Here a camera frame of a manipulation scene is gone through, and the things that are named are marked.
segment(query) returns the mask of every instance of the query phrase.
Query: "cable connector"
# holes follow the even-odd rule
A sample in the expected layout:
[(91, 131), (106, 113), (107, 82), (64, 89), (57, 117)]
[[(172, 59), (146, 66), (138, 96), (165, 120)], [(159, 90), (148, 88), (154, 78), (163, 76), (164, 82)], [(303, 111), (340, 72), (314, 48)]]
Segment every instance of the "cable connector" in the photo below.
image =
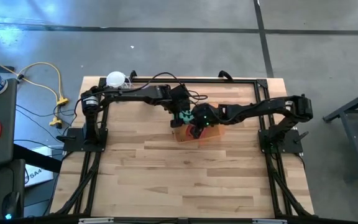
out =
[(50, 126), (56, 126), (56, 128), (61, 129), (63, 126), (63, 121), (61, 121), (58, 117), (54, 117), (51, 122), (49, 122)]
[(58, 106), (63, 106), (63, 105), (65, 105), (65, 104), (67, 104), (67, 103), (68, 103), (68, 99), (61, 96), (61, 97), (59, 98), (59, 101), (57, 102), (57, 105), (58, 105)]
[(23, 74), (18, 75), (17, 78), (16, 78), (17, 84), (19, 84), (23, 78), (24, 78)]

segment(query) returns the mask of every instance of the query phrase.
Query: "green object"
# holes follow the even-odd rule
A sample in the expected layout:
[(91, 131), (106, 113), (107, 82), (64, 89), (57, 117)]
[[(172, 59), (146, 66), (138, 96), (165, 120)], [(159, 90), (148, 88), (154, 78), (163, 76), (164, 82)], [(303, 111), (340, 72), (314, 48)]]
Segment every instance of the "green object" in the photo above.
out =
[(181, 118), (185, 124), (190, 124), (190, 121), (194, 119), (194, 116), (191, 115), (191, 111), (188, 110), (180, 112), (179, 118)]

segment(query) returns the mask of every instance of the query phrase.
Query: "black cable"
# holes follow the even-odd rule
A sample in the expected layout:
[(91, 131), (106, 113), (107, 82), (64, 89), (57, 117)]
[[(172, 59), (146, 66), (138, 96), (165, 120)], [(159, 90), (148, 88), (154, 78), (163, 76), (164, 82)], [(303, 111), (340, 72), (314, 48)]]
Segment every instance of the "black cable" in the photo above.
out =
[(62, 114), (63, 116), (72, 116), (72, 115), (74, 115), (74, 113), (71, 113), (71, 114), (65, 114), (65, 113), (63, 113), (63, 112), (74, 111), (74, 110), (65, 110), (65, 111), (62, 111), (62, 107), (61, 107), (61, 106), (59, 106), (58, 109), (59, 109), (59, 112), (58, 112), (58, 113)]
[[(52, 154), (52, 155), (47, 155), (47, 156), (60, 156), (60, 155), (61, 154)], [(26, 168), (24, 168), (24, 172), (27, 175), (27, 181), (25, 181), (25, 176), (24, 176), (24, 184), (27, 184), (30, 181), (30, 175), (29, 175), (29, 173), (28, 173)]]
[(27, 175), (27, 181), (25, 181), (25, 176), (24, 176), (24, 184), (27, 184), (30, 181), (30, 176), (29, 176), (29, 173), (27, 171), (27, 168), (24, 168), (24, 172)]
[(50, 208), (50, 206), (52, 205), (52, 200), (53, 200), (53, 197), (55, 196), (55, 188), (56, 188), (56, 184), (57, 184), (57, 179), (59, 177), (60, 174), (57, 174), (56, 175), (56, 179), (55, 179), (55, 183), (53, 184), (53, 188), (52, 188), (52, 194), (49, 198), (49, 202), (48, 202), (48, 205), (47, 205), (47, 208), (45, 209), (44, 213), (42, 214), (42, 216), (45, 216), (45, 214), (47, 213), (48, 209)]
[(15, 139), (15, 140), (13, 140), (13, 141), (14, 141), (14, 142), (15, 142), (15, 141), (28, 141), (28, 142), (32, 142), (32, 143), (36, 143), (36, 144), (43, 145), (43, 146), (48, 147), (48, 148), (53, 149), (53, 150), (64, 151), (63, 149), (52, 148), (52, 147), (49, 147), (49, 146), (47, 146), (46, 144), (43, 144), (43, 143), (41, 143), (41, 142), (37, 142), (37, 141), (33, 141), (33, 140), (28, 140), (28, 139)]
[(63, 131), (62, 136), (65, 135), (67, 129), (68, 129), (69, 127), (71, 127), (71, 125), (73, 124), (75, 118), (77, 118), (77, 113), (75, 112), (75, 108), (77, 107), (79, 101), (81, 101), (81, 99), (77, 100), (77, 102), (75, 103), (75, 107), (74, 107), (74, 118), (73, 118), (73, 120), (70, 122), (70, 125), (68, 125), (67, 128), (65, 128), (65, 130)]
[[(62, 111), (60, 110), (60, 112), (59, 112), (59, 110), (60, 110), (60, 106), (59, 105), (57, 105), (57, 106), (55, 106), (55, 108), (53, 109), (53, 114), (55, 115), (55, 117), (57, 117), (57, 118), (59, 118), (58, 116), (57, 116), (57, 114), (59, 114), (59, 113), (61, 113), (62, 115), (65, 115), (65, 116), (71, 116), (71, 115), (74, 115), (74, 113), (72, 113), (72, 114), (63, 114), (62, 113)], [(61, 119), (64, 123), (66, 123), (66, 124), (69, 124), (69, 122), (67, 122), (67, 121), (65, 121), (65, 120), (63, 120), (63, 119)]]
[(187, 92), (189, 93), (190, 97), (192, 97), (193, 99), (197, 100), (206, 100), (208, 99), (207, 95), (200, 95), (198, 92), (194, 91), (194, 90), (187, 90)]
[(46, 128), (42, 127), (38, 122), (34, 121), (32, 118), (30, 118), (29, 116), (27, 116), (26, 114), (24, 114), (23, 112), (19, 111), (18, 109), (16, 109), (17, 112), (20, 112), (21, 114), (23, 114), (25, 117), (29, 118), (32, 122), (34, 122), (35, 124), (37, 124), (38, 126), (40, 126), (42, 129), (44, 129), (46, 132), (48, 132), (48, 134), (56, 141), (61, 142), (59, 140), (57, 140)]
[(56, 131), (59, 132), (60, 135), (63, 135), (60, 131), (59, 128), (56, 126)]
[(298, 153), (294, 153), (297, 157), (299, 157), (299, 159), (301, 159), (302, 165), (303, 165), (303, 169), (306, 170), (306, 166), (305, 166), (305, 161), (303, 160), (303, 158), (298, 154)]
[(47, 117), (47, 116), (52, 116), (52, 115), (56, 115), (57, 113), (61, 113), (61, 114), (62, 114), (62, 115), (64, 115), (64, 116), (73, 115), (73, 114), (63, 114), (63, 112), (73, 111), (73, 110), (65, 110), (65, 111), (60, 111), (60, 112), (57, 112), (57, 113), (52, 113), (52, 114), (40, 115), (40, 114), (34, 113), (34, 112), (32, 112), (32, 111), (30, 111), (30, 110), (28, 110), (28, 109), (24, 108), (24, 107), (23, 107), (23, 106), (21, 106), (21, 105), (16, 105), (16, 106), (18, 106), (18, 107), (22, 108), (23, 110), (25, 110), (25, 111), (29, 112), (30, 114), (36, 115), (36, 116), (38, 116), (38, 117)]

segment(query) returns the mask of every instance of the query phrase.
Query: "gray floor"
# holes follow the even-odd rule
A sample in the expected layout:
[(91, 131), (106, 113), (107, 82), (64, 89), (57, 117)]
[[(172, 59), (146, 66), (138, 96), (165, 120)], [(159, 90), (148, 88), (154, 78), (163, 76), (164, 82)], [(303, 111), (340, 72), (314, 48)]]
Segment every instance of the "gray floor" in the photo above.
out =
[[(358, 30), (358, 0), (259, 3), (266, 29)], [(258, 28), (251, 0), (0, 0), (0, 22)], [(347, 184), (342, 179), (356, 163), (354, 155), (340, 121), (325, 124), (321, 120), (358, 95), (358, 36), (267, 35), (267, 43), (274, 77), (285, 79), (289, 95), (306, 93), (313, 101), (315, 119), (299, 124), (298, 129), (310, 132), (303, 145), (316, 214), (358, 221), (358, 182)], [(178, 76), (206, 77), (226, 70), (234, 77), (266, 77), (261, 49), (259, 34), (0, 30), (0, 62), (16, 68), (38, 61), (55, 64), (63, 75), (65, 96), (72, 101), (78, 97), (83, 76), (107, 75), (114, 70), (127, 75), (137, 70), (140, 75), (169, 71)], [(52, 69), (39, 66), (27, 74), (31, 80), (57, 90)], [(25, 83), (20, 86), (18, 104), (40, 114), (51, 113), (53, 95)], [(73, 108), (73, 103), (66, 107)], [(35, 119), (57, 134), (47, 125), (51, 118)], [(16, 139), (58, 144), (20, 114), (15, 135)], [(39, 201), (49, 198), (50, 191), (40, 192)], [(42, 202), (27, 207), (27, 214), (38, 215), (45, 206)]]

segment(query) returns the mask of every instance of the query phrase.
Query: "wire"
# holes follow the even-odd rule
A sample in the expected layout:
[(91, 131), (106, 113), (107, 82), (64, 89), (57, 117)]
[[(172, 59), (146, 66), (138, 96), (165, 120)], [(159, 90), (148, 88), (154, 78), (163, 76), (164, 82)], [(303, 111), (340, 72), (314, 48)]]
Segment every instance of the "wire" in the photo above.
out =
[[(61, 113), (61, 111), (55, 113), (55, 110), (56, 110), (57, 108), (60, 108), (60, 105), (56, 105), (55, 108), (53, 109), (53, 114), (55, 115), (55, 117), (58, 117), (57, 114), (58, 114), (58, 113)], [(65, 120), (63, 120), (63, 119), (60, 119), (60, 120), (63, 121), (64, 123), (66, 123), (66, 124), (69, 124), (69, 122), (67, 122), (67, 121), (65, 121)]]
[(36, 144), (40, 144), (42, 146), (45, 146), (47, 148), (50, 148), (50, 149), (53, 149), (53, 150), (60, 150), (60, 151), (64, 151), (63, 149), (57, 149), (57, 148), (52, 148), (52, 147), (49, 147), (47, 146), (46, 144), (43, 144), (41, 142), (37, 142), (37, 141), (33, 141), (33, 140), (28, 140), (28, 139), (15, 139), (13, 141), (27, 141), (27, 142), (32, 142), (32, 143), (36, 143)]
[(29, 176), (29, 173), (27, 171), (27, 168), (24, 168), (24, 172), (27, 175), (27, 180), (25, 179), (25, 176), (24, 176), (24, 184), (27, 184), (30, 181), (30, 176)]
[(63, 112), (73, 111), (73, 110), (65, 110), (65, 111), (60, 111), (60, 112), (57, 112), (57, 113), (51, 113), (51, 114), (46, 114), (46, 115), (40, 115), (40, 114), (34, 113), (34, 112), (32, 112), (32, 111), (30, 111), (30, 110), (24, 108), (24, 107), (21, 106), (21, 105), (16, 105), (16, 106), (18, 106), (18, 107), (22, 108), (23, 110), (29, 112), (30, 114), (36, 115), (36, 116), (38, 116), (38, 117), (47, 117), (47, 116), (51, 116), (51, 115), (55, 115), (55, 116), (56, 116), (56, 115), (59, 114), (59, 113), (62, 114), (62, 115), (64, 115), (64, 116), (74, 115), (74, 114), (63, 114)]
[(206, 100), (206, 99), (208, 99), (208, 96), (207, 96), (207, 95), (200, 95), (200, 94), (198, 94), (198, 92), (196, 92), (196, 91), (194, 91), (194, 90), (187, 90), (187, 92), (188, 92), (188, 93), (196, 93), (196, 94), (197, 94), (197, 98), (196, 98), (195, 95), (190, 95), (190, 97), (192, 97), (193, 99), (197, 100), (197, 102), (198, 102), (199, 100)]
[(48, 132), (48, 134), (57, 142), (60, 142), (59, 140), (57, 140), (46, 128), (42, 127), (38, 122), (34, 121), (32, 118), (30, 118), (29, 116), (27, 116), (26, 114), (24, 114), (23, 112), (19, 111), (18, 109), (16, 109), (17, 112), (20, 112), (21, 114), (23, 114), (25, 117), (29, 118), (32, 122), (34, 122), (35, 124), (37, 124), (39, 127), (41, 127), (43, 130), (45, 130), (46, 132)]
[(306, 166), (305, 166), (305, 161), (303, 160), (303, 158), (298, 154), (298, 153), (294, 153), (297, 157), (299, 157), (299, 159), (301, 159), (302, 165), (303, 165), (303, 169), (306, 170)]
[(56, 131), (57, 132), (59, 132), (59, 134), (62, 136), (63, 135), (63, 133), (61, 133), (60, 131), (59, 131), (59, 128), (56, 126)]
[(45, 214), (47, 213), (48, 209), (50, 209), (50, 206), (52, 205), (52, 200), (53, 200), (53, 197), (55, 196), (55, 189), (56, 189), (57, 179), (58, 179), (59, 175), (60, 175), (60, 173), (56, 175), (55, 183), (53, 184), (52, 193), (51, 193), (51, 196), (49, 197), (49, 202), (48, 202), (47, 208), (45, 209), (45, 211), (42, 214), (42, 216), (45, 216)]
[[(52, 155), (47, 155), (47, 156), (60, 156), (60, 155), (61, 154), (52, 154)], [(30, 175), (29, 175), (29, 173), (27, 171), (27, 168), (24, 168), (24, 172), (27, 175), (27, 180), (26, 180), (26, 176), (24, 176), (24, 184), (27, 184), (30, 181)]]
[(77, 102), (75, 103), (75, 106), (74, 106), (74, 118), (73, 118), (73, 120), (70, 122), (70, 125), (69, 125), (69, 126), (67, 126), (67, 128), (65, 128), (65, 130), (63, 131), (62, 136), (64, 136), (64, 135), (65, 135), (65, 133), (66, 133), (67, 129), (68, 129), (69, 127), (71, 127), (71, 126), (72, 126), (72, 124), (73, 124), (73, 122), (74, 122), (75, 118), (77, 118), (77, 113), (75, 112), (75, 109), (77, 108), (78, 102), (79, 102), (80, 100), (81, 100), (81, 99), (77, 100)]
[[(61, 87), (62, 87), (62, 86), (61, 86), (61, 80), (60, 80), (60, 79), (61, 79), (61, 78), (60, 78), (60, 72), (59, 72), (59, 70), (57, 69), (57, 67), (55, 67), (55, 66), (52, 65), (51, 63), (47, 63), (47, 62), (37, 62), (37, 63), (33, 63), (33, 64), (31, 64), (31, 65), (28, 65), (28, 66), (24, 67), (19, 73), (16, 73), (16, 72), (10, 70), (9, 68), (7, 68), (7, 67), (5, 67), (5, 66), (3, 66), (3, 65), (1, 65), (1, 64), (0, 64), (0, 66), (1, 66), (3, 69), (7, 70), (8, 72), (11, 72), (12, 74), (15, 74), (15, 75), (18, 77), (24, 70), (27, 70), (27, 69), (29, 69), (30, 67), (33, 67), (34, 65), (39, 65), (39, 64), (49, 65), (49, 66), (53, 67), (53, 68), (57, 71), (58, 77), (59, 77), (59, 94), (60, 94), (60, 97), (62, 97), (62, 91), (61, 91)], [(55, 95), (55, 97), (56, 97), (56, 102), (59, 101), (58, 96), (57, 96), (56, 92), (55, 92), (53, 89), (51, 89), (51, 88), (49, 88), (49, 87), (47, 87), (47, 86), (45, 86), (45, 85), (41, 85), (41, 84), (34, 83), (34, 82), (32, 82), (32, 81), (30, 81), (30, 80), (28, 80), (28, 79), (26, 79), (26, 78), (23, 78), (23, 80), (26, 81), (26, 82), (28, 82), (28, 83), (30, 83), (30, 84), (33, 84), (33, 85), (35, 85), (35, 86), (39, 86), (39, 87), (42, 87), (42, 88), (45, 88), (45, 89), (51, 91), (51, 92)]]

